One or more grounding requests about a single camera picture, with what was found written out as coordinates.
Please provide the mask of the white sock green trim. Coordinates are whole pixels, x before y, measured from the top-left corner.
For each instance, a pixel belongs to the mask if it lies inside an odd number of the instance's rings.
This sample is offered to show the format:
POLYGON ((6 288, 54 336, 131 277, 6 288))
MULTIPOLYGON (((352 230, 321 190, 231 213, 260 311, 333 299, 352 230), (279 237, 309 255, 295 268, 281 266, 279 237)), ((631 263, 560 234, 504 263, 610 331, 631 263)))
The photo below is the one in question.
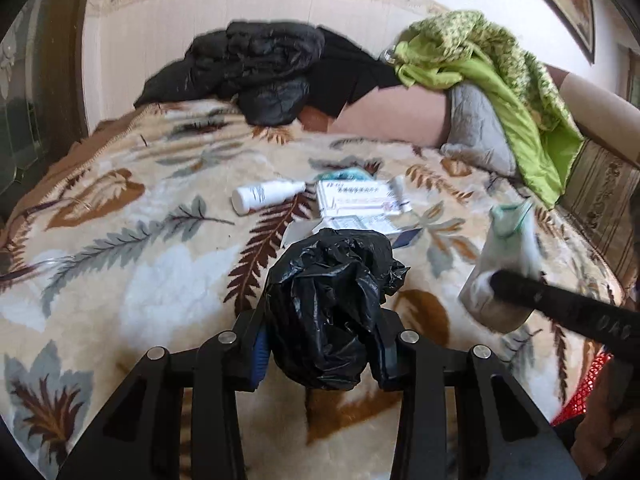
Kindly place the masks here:
POLYGON ((466 279, 459 300, 476 322, 499 334, 514 332, 532 310, 514 300, 499 299, 490 279, 499 271, 539 280, 542 257, 536 239, 532 200, 497 205, 489 211, 489 230, 476 265, 466 279))

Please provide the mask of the black plastic bag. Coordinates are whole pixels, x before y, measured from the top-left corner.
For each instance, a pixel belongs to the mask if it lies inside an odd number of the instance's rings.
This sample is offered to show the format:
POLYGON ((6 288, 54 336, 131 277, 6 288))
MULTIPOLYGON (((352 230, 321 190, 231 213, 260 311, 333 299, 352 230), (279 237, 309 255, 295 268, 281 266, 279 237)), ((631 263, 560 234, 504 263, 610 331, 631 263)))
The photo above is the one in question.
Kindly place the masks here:
POLYGON ((364 370, 394 388, 401 322, 382 305, 407 272, 375 231, 323 229, 292 244, 260 298, 277 366, 309 389, 352 390, 364 370))

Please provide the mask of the white blue striped box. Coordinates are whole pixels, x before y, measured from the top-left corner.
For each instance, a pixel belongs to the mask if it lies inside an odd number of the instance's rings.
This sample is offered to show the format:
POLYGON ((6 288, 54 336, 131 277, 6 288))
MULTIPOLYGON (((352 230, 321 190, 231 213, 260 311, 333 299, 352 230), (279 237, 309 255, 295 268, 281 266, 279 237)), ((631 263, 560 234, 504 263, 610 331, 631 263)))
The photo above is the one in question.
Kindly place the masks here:
POLYGON ((393 249, 412 245, 423 231, 422 226, 396 226, 385 216, 325 218, 312 229, 311 233, 317 234, 323 229, 375 231, 383 234, 390 241, 393 249))

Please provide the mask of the small white tube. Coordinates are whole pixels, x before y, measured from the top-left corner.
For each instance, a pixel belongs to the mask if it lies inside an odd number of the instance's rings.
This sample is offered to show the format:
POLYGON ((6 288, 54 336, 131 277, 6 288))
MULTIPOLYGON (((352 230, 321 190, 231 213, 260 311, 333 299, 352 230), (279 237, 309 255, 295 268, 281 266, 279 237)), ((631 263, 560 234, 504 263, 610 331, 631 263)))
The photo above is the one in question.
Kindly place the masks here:
POLYGON ((408 214, 408 212, 412 211, 411 200, 409 200, 406 191, 405 177, 393 177, 388 181, 388 184, 394 192, 399 210, 403 214, 408 214))

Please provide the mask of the white medicine box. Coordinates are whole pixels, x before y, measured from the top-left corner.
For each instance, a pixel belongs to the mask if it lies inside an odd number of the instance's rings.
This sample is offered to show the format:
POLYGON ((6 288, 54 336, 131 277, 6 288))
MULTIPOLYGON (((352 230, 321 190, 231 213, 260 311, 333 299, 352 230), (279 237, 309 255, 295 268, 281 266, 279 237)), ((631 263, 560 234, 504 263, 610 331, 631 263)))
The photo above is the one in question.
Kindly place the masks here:
POLYGON ((324 180, 316 184, 322 217, 398 216, 400 203, 387 182, 372 180, 324 180))

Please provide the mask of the white spray bottle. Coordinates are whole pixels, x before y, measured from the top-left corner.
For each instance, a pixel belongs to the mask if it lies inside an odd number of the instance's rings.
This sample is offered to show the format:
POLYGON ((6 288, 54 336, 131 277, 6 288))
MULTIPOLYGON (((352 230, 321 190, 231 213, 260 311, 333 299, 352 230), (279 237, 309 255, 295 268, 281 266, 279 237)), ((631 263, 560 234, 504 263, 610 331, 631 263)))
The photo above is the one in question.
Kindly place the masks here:
POLYGON ((273 180, 240 186, 231 194, 231 203, 239 216, 283 204, 306 190, 304 181, 273 180))

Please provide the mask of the teal wipes packet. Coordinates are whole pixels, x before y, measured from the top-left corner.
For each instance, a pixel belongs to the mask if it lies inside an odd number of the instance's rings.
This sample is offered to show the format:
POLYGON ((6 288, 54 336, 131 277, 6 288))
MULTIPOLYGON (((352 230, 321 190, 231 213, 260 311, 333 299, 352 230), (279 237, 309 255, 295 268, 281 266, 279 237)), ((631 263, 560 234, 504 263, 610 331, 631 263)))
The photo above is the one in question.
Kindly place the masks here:
POLYGON ((361 167, 348 167, 322 172, 317 181, 372 181, 374 179, 367 170, 361 167))

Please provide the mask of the red plastic basket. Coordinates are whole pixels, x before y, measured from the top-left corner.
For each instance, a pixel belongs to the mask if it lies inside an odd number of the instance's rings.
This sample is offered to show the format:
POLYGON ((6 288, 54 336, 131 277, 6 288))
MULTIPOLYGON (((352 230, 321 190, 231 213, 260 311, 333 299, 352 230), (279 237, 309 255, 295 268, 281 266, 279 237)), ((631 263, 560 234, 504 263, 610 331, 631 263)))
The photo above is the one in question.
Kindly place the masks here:
POLYGON ((597 354, 589 365, 586 374, 580 380, 574 396, 572 396, 564 408, 562 408, 559 415, 552 420, 552 427, 560 426, 563 422, 568 422, 585 414, 587 411, 588 398, 592 393, 600 371, 612 357, 612 354, 607 351, 601 351, 597 354))

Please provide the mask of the striped beige sofa cushion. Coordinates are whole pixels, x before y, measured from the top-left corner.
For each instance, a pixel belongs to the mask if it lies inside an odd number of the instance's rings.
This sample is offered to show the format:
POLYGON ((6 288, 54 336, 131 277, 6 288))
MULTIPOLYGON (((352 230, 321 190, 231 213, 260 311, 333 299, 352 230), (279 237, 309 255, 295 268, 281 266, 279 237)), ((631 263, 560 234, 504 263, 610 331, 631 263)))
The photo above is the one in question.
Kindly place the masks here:
POLYGON ((629 202, 639 169, 593 140, 574 161, 560 206, 620 281, 634 286, 638 274, 629 202))

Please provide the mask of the leaf pattern fleece blanket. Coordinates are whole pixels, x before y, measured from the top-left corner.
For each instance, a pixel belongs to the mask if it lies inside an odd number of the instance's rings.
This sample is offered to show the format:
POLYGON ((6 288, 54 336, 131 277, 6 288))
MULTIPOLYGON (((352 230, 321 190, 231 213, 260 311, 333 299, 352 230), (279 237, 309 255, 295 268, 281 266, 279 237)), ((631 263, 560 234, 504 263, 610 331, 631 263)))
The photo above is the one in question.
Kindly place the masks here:
POLYGON ((540 314, 499 335, 458 299, 491 208, 521 200, 508 181, 409 141, 262 129, 215 101, 152 105, 73 148, 1 237, 1 416, 43 477, 146 350, 197 347, 253 307, 285 230, 317 214, 304 193, 241 217, 233 190, 348 168, 405 180, 419 233, 387 307, 436 344, 491 348, 544 416, 562 411, 600 346, 540 314))

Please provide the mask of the grey quilted pillow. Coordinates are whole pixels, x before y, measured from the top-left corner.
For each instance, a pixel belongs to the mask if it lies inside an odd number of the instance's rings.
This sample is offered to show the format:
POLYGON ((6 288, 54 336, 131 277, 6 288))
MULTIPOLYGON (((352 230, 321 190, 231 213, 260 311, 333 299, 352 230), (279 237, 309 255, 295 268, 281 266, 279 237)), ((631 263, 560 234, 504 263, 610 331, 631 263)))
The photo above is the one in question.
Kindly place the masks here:
POLYGON ((440 151, 498 176, 518 176, 518 165, 501 122, 485 93, 462 81, 449 90, 450 130, 440 151))

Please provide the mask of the green quilt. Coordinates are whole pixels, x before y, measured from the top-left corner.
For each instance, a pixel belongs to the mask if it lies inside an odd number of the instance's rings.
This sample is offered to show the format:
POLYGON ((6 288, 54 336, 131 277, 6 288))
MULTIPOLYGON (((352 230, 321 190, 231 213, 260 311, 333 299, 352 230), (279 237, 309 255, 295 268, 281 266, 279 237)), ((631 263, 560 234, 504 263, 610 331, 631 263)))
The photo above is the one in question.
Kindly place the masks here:
POLYGON ((584 144, 548 68, 509 29, 480 11, 449 11, 411 24, 392 65, 407 87, 448 90, 462 81, 485 93, 525 185, 552 208, 584 144))

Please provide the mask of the black jacket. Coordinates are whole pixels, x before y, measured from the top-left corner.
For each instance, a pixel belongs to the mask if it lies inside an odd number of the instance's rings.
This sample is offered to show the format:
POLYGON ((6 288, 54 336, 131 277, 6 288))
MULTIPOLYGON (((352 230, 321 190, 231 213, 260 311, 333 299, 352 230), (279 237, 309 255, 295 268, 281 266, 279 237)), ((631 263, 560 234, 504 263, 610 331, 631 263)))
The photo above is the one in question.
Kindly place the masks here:
POLYGON ((322 26, 234 21, 195 37, 183 58, 145 81, 134 107, 213 98, 233 102, 252 126, 277 127, 307 105, 337 118, 398 84, 388 64, 322 26))

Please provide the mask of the dark wooden door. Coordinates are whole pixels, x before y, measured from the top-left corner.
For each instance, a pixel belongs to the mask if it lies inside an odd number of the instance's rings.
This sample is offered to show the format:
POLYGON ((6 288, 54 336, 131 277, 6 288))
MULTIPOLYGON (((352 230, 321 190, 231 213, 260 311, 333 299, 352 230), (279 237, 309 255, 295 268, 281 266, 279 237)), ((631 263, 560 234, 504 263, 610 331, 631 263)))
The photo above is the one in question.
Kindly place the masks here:
POLYGON ((1 0, 1 220, 88 136, 87 0, 1 0))

